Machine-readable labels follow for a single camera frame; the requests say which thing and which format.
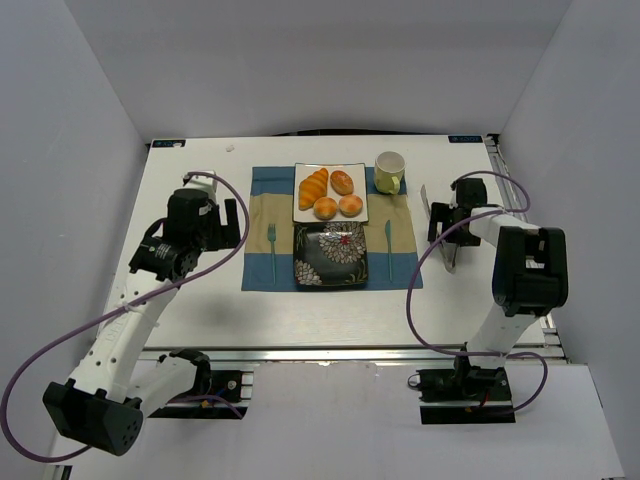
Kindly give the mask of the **aluminium table frame rail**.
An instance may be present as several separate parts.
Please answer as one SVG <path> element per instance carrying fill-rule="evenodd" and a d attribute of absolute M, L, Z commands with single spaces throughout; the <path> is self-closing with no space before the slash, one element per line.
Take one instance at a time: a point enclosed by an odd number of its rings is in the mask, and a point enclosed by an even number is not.
<path fill-rule="evenodd" d="M 534 352 L 547 362 L 567 364 L 560 337 L 555 329 L 543 328 L 544 342 L 538 345 L 515 348 L 514 352 Z M 451 361 L 451 355 L 444 355 L 424 347 L 404 348 L 302 348 L 302 349 L 218 349 L 200 348 L 214 362 L 342 362 L 367 361 L 374 363 L 415 363 L 428 361 Z"/>

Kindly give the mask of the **blue and beige placemat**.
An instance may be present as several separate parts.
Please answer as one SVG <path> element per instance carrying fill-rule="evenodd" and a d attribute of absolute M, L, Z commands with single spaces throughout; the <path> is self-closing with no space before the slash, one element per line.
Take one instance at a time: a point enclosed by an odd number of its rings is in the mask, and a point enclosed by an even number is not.
<path fill-rule="evenodd" d="M 244 291 L 303 291 L 293 272 L 295 168 L 255 167 L 250 192 L 250 231 L 245 244 L 242 289 Z M 374 169 L 366 168 L 369 222 L 366 235 L 369 280 L 364 290 L 405 289 L 418 262 L 413 223 L 407 203 L 407 188 L 397 195 L 382 195 L 374 185 Z M 385 222 L 392 222 L 393 283 L 389 282 Z M 267 229 L 276 225 L 277 281 L 272 283 L 270 243 Z"/>

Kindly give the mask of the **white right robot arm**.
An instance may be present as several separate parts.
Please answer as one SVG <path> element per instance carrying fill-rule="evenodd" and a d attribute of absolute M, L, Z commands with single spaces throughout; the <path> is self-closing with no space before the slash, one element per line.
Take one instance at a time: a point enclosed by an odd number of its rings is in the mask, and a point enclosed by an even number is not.
<path fill-rule="evenodd" d="M 427 239 L 440 250 L 446 268 L 455 270 L 462 247 L 488 243 L 495 248 L 493 306 L 456 358 L 454 370 L 464 379 L 494 379 L 504 371 L 506 357 L 523 332 L 566 303 L 566 235 L 560 228 L 530 224 L 490 204 L 480 178 L 462 178 L 451 189 L 448 203 L 431 202 L 426 188 L 420 190 L 429 220 Z"/>

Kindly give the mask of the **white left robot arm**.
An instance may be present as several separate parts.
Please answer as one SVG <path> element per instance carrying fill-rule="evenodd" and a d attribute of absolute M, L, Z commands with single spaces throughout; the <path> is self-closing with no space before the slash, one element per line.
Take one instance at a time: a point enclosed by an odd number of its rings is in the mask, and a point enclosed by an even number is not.
<path fill-rule="evenodd" d="M 166 216 L 145 231 L 129 262 L 118 305 L 122 314 L 101 330 L 65 383 L 52 382 L 45 390 L 43 403 L 62 436 L 121 456 L 146 417 L 176 397 L 209 393 L 210 360 L 197 350 L 173 350 L 153 371 L 132 374 L 179 282 L 201 254 L 239 244 L 238 223 L 221 224 L 219 210 L 213 187 L 183 187 L 169 197 Z"/>

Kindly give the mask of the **oval bread roll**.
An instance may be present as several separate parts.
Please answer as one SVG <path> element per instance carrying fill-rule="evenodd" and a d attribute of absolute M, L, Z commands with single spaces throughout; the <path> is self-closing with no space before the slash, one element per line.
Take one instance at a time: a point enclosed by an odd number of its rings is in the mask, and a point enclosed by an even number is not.
<path fill-rule="evenodd" d="M 329 177 L 331 187 L 339 195 L 350 195 L 354 192 L 353 179 L 342 170 L 334 170 Z"/>

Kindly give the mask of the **teal fork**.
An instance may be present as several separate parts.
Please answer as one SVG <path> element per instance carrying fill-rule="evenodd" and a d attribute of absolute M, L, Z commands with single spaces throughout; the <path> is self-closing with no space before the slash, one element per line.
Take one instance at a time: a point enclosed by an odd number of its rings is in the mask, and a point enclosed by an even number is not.
<path fill-rule="evenodd" d="M 270 258 L 271 258 L 271 271 L 272 271 L 272 283 L 276 284 L 277 281 L 277 266 L 276 266 L 276 225 L 270 223 L 267 229 L 267 239 L 270 243 Z"/>

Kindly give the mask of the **blue label right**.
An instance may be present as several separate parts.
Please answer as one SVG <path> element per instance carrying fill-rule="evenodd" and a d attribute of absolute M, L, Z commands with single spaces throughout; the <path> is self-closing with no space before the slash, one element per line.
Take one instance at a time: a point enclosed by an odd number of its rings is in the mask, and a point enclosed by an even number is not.
<path fill-rule="evenodd" d="M 475 144 L 483 143 L 483 137 L 480 135 L 448 135 L 448 141 L 453 144 Z"/>

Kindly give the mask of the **metal tongs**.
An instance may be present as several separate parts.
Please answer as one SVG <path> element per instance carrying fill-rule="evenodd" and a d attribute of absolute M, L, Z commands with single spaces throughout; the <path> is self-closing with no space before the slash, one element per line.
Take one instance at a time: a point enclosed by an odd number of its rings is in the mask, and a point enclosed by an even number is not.
<path fill-rule="evenodd" d="M 430 221 L 432 219 L 431 202 L 428 199 L 427 189 L 425 185 L 421 186 L 420 196 L 425 210 L 427 224 L 430 224 Z M 456 270 L 458 246 L 456 244 L 442 242 L 438 245 L 438 251 L 440 253 L 440 256 L 442 257 L 442 262 L 445 270 L 450 274 L 454 274 Z"/>

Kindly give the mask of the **black floral square plate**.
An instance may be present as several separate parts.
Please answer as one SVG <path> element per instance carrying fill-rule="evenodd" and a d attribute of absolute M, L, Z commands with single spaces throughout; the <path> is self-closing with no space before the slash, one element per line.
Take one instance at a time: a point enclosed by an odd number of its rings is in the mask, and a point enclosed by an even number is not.
<path fill-rule="evenodd" d="M 303 289 L 362 288 L 369 280 L 363 225 L 296 223 L 293 272 L 296 285 Z"/>

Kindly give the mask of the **blue label left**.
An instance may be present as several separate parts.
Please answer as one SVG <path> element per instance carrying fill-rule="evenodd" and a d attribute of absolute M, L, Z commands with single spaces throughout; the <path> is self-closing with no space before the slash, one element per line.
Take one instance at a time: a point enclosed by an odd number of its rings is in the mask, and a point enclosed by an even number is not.
<path fill-rule="evenodd" d="M 185 139 L 155 139 L 151 147 L 158 148 L 183 148 L 186 145 Z"/>

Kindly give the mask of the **teal knife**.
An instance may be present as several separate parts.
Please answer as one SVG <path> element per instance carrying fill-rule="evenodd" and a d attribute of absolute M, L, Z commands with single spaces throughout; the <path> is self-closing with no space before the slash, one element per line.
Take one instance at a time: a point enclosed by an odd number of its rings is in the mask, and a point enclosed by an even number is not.
<path fill-rule="evenodd" d="M 384 226 L 386 246 L 387 246 L 387 264 L 388 264 L 388 278 L 389 282 L 393 283 L 393 257 L 392 257 L 392 222 L 388 219 Z"/>

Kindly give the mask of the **blue label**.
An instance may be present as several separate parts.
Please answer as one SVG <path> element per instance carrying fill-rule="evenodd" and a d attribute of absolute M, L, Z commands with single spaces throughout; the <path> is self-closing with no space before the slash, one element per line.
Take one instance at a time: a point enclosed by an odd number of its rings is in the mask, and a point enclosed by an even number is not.
<path fill-rule="evenodd" d="M 453 144 L 475 144 L 483 143 L 483 137 L 480 135 L 448 135 L 448 141 Z"/>
<path fill-rule="evenodd" d="M 151 147 L 158 148 L 183 148 L 186 145 L 185 139 L 155 139 Z"/>

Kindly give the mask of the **round bread roll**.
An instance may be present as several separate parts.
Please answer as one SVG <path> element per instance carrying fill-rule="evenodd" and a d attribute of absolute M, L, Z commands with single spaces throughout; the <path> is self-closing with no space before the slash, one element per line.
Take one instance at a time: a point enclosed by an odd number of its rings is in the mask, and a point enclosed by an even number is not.
<path fill-rule="evenodd" d="M 314 216 L 319 220 L 331 220 L 337 211 L 338 204 L 330 197 L 321 197 L 313 205 Z"/>
<path fill-rule="evenodd" d="M 338 203 L 341 214 L 349 218 L 359 215 L 363 206 L 363 200 L 355 194 L 343 196 Z"/>

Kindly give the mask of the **pale yellow mug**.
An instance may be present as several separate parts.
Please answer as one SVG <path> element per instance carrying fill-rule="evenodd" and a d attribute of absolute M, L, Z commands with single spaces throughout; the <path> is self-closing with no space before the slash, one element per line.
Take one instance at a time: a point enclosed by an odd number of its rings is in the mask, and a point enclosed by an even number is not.
<path fill-rule="evenodd" d="M 381 194 L 397 195 L 405 173 L 405 159 L 393 151 L 379 154 L 374 165 L 374 185 Z"/>

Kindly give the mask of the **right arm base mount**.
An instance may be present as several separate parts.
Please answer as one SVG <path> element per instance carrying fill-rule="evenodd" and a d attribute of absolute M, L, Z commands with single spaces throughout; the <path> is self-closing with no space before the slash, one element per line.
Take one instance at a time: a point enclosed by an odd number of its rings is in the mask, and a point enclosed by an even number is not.
<path fill-rule="evenodd" d="M 512 424 L 512 393 L 504 369 L 464 377 L 453 368 L 423 369 L 407 379 L 419 393 L 422 425 Z"/>

